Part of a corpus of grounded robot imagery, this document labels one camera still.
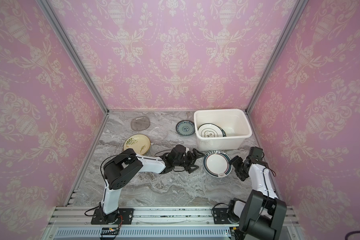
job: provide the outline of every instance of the blue and white porcelain plate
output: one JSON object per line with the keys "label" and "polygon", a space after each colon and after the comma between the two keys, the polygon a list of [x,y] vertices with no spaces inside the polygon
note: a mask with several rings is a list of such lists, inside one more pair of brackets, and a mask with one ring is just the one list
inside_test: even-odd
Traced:
{"label": "blue and white porcelain plate", "polygon": [[225,177],[231,170],[230,157],[223,151],[212,150],[205,154],[203,166],[207,173],[213,177]]}
{"label": "blue and white porcelain plate", "polygon": [[190,136],[195,133],[195,124],[189,120],[182,120],[176,124],[176,132],[182,136]]}

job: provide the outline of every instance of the plate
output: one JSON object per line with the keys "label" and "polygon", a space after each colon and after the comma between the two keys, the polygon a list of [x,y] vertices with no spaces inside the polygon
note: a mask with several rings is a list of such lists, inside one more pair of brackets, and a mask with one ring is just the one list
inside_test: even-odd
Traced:
{"label": "plate", "polygon": [[223,130],[221,127],[219,127],[219,128],[220,128],[220,130],[223,132],[223,137],[226,137],[227,134],[225,134],[224,130]]}
{"label": "plate", "polygon": [[201,125],[198,132],[201,137],[223,137],[221,128],[211,123]]}
{"label": "plate", "polygon": [[190,136],[195,133],[195,124],[189,120],[181,120],[176,124],[176,132],[182,136]]}
{"label": "plate", "polygon": [[140,116],[132,119],[131,128],[133,131],[141,131],[147,129],[150,124],[151,121],[147,116]]}
{"label": "plate", "polygon": [[151,141],[143,134],[136,134],[130,136],[124,143],[124,150],[132,148],[135,153],[144,155],[148,152],[151,147]]}
{"label": "plate", "polygon": [[207,173],[213,177],[225,177],[231,170],[230,157],[223,151],[212,150],[205,154],[203,166]]}

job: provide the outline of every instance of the pink damask wallpaper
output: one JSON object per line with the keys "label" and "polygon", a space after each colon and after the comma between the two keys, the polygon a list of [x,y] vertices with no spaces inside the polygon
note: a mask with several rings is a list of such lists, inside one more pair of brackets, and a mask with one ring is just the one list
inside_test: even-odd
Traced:
{"label": "pink damask wallpaper", "polygon": [[296,0],[49,0],[110,109],[247,107]]}
{"label": "pink damask wallpaper", "polygon": [[0,239],[40,238],[102,118],[37,3],[0,0]]}
{"label": "pink damask wallpaper", "polygon": [[359,0],[308,2],[251,117],[306,239],[360,230]]}

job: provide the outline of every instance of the orange wire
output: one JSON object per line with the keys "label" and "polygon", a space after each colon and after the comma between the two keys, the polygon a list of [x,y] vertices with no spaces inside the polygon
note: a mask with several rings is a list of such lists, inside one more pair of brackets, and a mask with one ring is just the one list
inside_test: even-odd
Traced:
{"label": "orange wire", "polygon": [[121,218],[121,222],[120,222],[120,225],[119,225],[119,228],[121,227],[121,225],[122,225],[122,223],[123,223],[123,216],[122,215],[120,215],[120,216],[118,216],[117,218]]}

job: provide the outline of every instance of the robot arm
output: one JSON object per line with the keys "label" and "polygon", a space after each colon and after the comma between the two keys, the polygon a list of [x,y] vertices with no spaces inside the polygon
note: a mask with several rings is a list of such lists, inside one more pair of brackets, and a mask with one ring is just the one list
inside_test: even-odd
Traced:
{"label": "robot arm", "polygon": [[[233,199],[228,206],[228,215],[233,222],[239,222],[242,233],[252,235],[262,240],[279,239],[287,206],[278,199],[270,179],[268,164],[261,160],[263,150],[251,147],[250,154],[245,161],[236,156],[231,161],[235,173],[240,180],[251,178],[252,191],[246,202]],[[272,218],[261,215],[267,209]]]}
{"label": "robot arm", "polygon": [[106,224],[116,221],[119,212],[121,189],[138,173],[154,172],[166,174],[175,167],[184,167],[192,173],[199,166],[194,165],[196,159],[204,156],[201,152],[182,145],[177,145],[169,154],[160,157],[146,157],[136,154],[133,149],[127,149],[108,161],[104,169],[104,197],[99,203],[101,215]]}

